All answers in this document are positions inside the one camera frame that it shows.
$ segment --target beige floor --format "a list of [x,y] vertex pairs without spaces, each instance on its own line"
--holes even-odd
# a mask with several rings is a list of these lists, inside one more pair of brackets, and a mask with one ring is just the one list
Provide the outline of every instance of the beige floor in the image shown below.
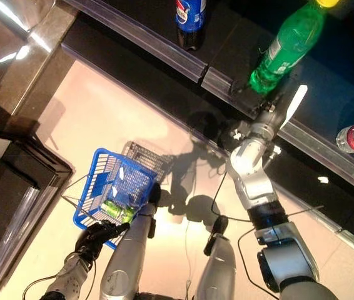
[[[93,152],[99,147],[120,152],[126,142],[135,141],[157,153],[173,155],[189,154],[194,148],[186,131],[117,83],[79,62],[74,64],[60,85],[45,110],[41,123],[38,135],[47,147],[73,165],[76,172],[74,180],[87,173]],[[191,193],[187,202],[195,195],[212,198],[221,181],[217,170],[212,169],[208,163],[210,159],[217,158],[205,148],[198,151],[203,151],[202,157],[207,157],[208,160],[198,159],[196,162],[196,176],[192,181],[192,190],[189,189]],[[172,179],[169,175],[162,184],[162,189],[169,190]],[[287,213],[301,209],[282,195],[281,202]],[[246,216],[229,177],[221,187],[217,203],[224,214],[241,218]],[[0,300],[20,299],[24,288],[31,281],[56,274],[61,268],[64,257],[73,250],[81,232],[72,222],[73,212],[73,207],[66,202],[60,201],[57,204],[13,276],[0,292]],[[156,235],[147,244],[140,290],[183,299],[186,281],[190,278],[192,297],[206,264],[202,250],[208,232],[201,222],[188,222],[185,217],[171,218],[166,207],[159,209],[156,218]],[[354,250],[314,220],[311,214],[299,214],[291,219],[296,222],[319,265],[321,282],[340,299],[354,299]],[[238,254],[237,239],[250,227],[247,223],[231,221],[226,232],[236,252],[235,299],[269,299],[264,292],[250,285]],[[259,246],[253,235],[245,237],[241,246],[251,276],[262,283],[256,260]],[[89,299],[98,299],[101,276],[111,253],[110,248],[104,247],[97,260],[97,276]],[[92,280],[93,272],[83,286],[80,299],[85,299]],[[48,284],[49,282],[43,282],[33,286],[27,293],[27,300],[39,299]]]

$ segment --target plastic basket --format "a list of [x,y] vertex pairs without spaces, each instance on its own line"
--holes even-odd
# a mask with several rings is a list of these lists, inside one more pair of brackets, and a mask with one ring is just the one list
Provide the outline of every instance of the plastic basket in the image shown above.
[[[107,219],[121,224],[121,216],[115,219],[101,209],[101,204],[110,200],[121,208],[129,206],[139,210],[148,202],[156,176],[154,171],[126,156],[104,148],[97,149],[78,204],[80,209],[74,213],[74,223],[81,229],[94,223],[82,212],[83,209],[97,220]],[[106,242],[113,249],[116,243],[117,240]]]

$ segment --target green bottle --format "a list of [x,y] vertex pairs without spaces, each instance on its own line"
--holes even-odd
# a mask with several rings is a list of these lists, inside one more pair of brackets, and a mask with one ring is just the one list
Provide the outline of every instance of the green bottle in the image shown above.
[[288,17],[269,46],[260,65],[252,72],[250,86],[260,94],[276,87],[284,74],[316,44],[326,18],[327,8],[339,0],[310,0]]

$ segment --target black shelf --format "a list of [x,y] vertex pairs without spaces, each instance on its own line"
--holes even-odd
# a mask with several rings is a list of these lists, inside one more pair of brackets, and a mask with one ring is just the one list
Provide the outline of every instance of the black shelf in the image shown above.
[[[62,45],[213,146],[232,150],[233,145],[223,143],[227,140],[225,129],[242,119],[250,121],[228,103],[85,14],[77,18]],[[307,205],[324,205],[322,220],[334,222],[334,230],[354,234],[354,187],[284,139],[277,137],[275,144],[281,147],[281,154],[265,170],[273,182]],[[329,184],[320,182],[320,176],[328,177]]]

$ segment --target cable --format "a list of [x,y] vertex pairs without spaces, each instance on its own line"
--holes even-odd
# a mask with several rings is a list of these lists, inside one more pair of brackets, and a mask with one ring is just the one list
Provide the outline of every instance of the cable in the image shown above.
[[94,287],[95,276],[96,276],[96,261],[94,260],[94,278],[92,278],[91,288],[89,289],[88,295],[86,296],[85,300],[88,300],[88,297],[91,294],[92,288]]
[[190,257],[188,256],[188,247],[187,247],[187,235],[188,235],[188,226],[189,225],[190,225],[190,222],[188,221],[187,227],[185,229],[185,238],[184,238],[185,256],[187,257],[188,269],[189,269],[188,280],[185,283],[185,300],[188,300],[188,291],[190,290],[191,283],[192,283],[192,280],[191,280],[191,261],[190,261]]
[[287,216],[290,217],[290,216],[294,216],[294,215],[296,215],[296,214],[305,213],[305,212],[307,212],[307,211],[314,211],[314,210],[317,210],[317,209],[321,209],[321,208],[323,208],[323,207],[325,207],[325,206],[324,206],[324,205],[319,205],[319,206],[311,207],[311,208],[308,208],[308,209],[304,209],[304,210],[302,210],[302,211],[294,212],[294,213],[289,214],[289,215],[287,215]]
[[[219,217],[221,216],[221,214],[218,213],[218,212],[216,212],[216,211],[214,210],[214,207],[215,207],[217,195],[219,194],[220,188],[221,188],[221,186],[223,185],[223,182],[224,182],[224,180],[225,180],[225,178],[226,178],[226,175],[227,175],[227,172],[225,172],[225,174],[224,174],[224,176],[223,176],[223,179],[221,180],[220,185],[219,185],[219,187],[217,188],[217,192],[216,192],[216,194],[215,194],[215,197],[213,198],[212,206],[211,206],[211,208],[210,208],[211,212],[212,212],[213,214],[219,216]],[[227,216],[227,218],[228,218],[229,220],[234,220],[234,221],[239,221],[239,222],[249,222],[249,223],[251,222],[250,220],[237,219],[236,217],[229,217],[229,216]]]
[[27,294],[27,291],[29,290],[29,288],[37,283],[40,283],[41,281],[45,281],[45,280],[50,280],[50,279],[53,279],[53,278],[56,278],[58,274],[56,273],[55,275],[52,275],[52,276],[49,276],[49,277],[45,277],[45,278],[41,278],[41,279],[37,279],[35,281],[33,281],[32,283],[30,283],[26,289],[24,290],[23,292],[23,296],[22,296],[22,300],[26,300],[26,294]]
[[254,231],[254,230],[255,230],[255,229],[252,228],[251,230],[245,232],[242,236],[240,236],[240,238],[239,238],[238,241],[237,241],[238,250],[239,250],[239,252],[240,252],[240,256],[241,256],[241,259],[242,259],[242,263],[243,263],[243,265],[244,265],[244,270],[245,270],[245,273],[246,273],[246,277],[248,278],[248,280],[250,281],[250,283],[252,283],[254,286],[256,286],[257,288],[261,289],[261,290],[264,291],[265,293],[269,294],[271,297],[273,297],[273,298],[275,298],[275,299],[278,300],[278,298],[277,298],[275,295],[273,295],[271,292],[267,291],[266,289],[264,289],[264,288],[261,287],[260,285],[258,285],[258,284],[256,284],[255,282],[253,282],[252,279],[250,278],[250,275],[249,275],[248,270],[247,270],[247,268],[246,268],[246,264],[245,264],[245,260],[244,260],[244,255],[242,254],[242,250],[241,250],[241,247],[240,247],[240,241],[242,240],[242,238],[243,238],[244,236],[246,236],[248,233],[250,233],[250,232],[252,232],[252,231]]
[[[64,263],[65,263],[65,262],[70,258],[70,256],[72,256],[73,254],[77,254],[77,255],[78,255],[77,252],[74,252],[74,251],[73,251],[73,252],[70,252],[70,253],[66,256],[66,258],[64,259]],[[94,279],[95,279],[95,274],[96,274],[96,263],[95,263],[95,261],[94,261],[94,265],[95,265],[95,272],[94,272]],[[48,276],[48,277],[44,277],[44,278],[40,278],[40,279],[37,279],[37,280],[33,281],[32,283],[30,283],[30,284],[24,289],[23,295],[21,296],[21,299],[22,299],[22,300],[26,300],[26,294],[27,294],[28,290],[29,290],[33,285],[35,285],[35,284],[37,284],[37,283],[40,283],[40,282],[42,282],[42,281],[54,279],[54,278],[56,278],[56,276],[57,276],[58,274],[59,274],[59,272],[57,272],[55,275]]]

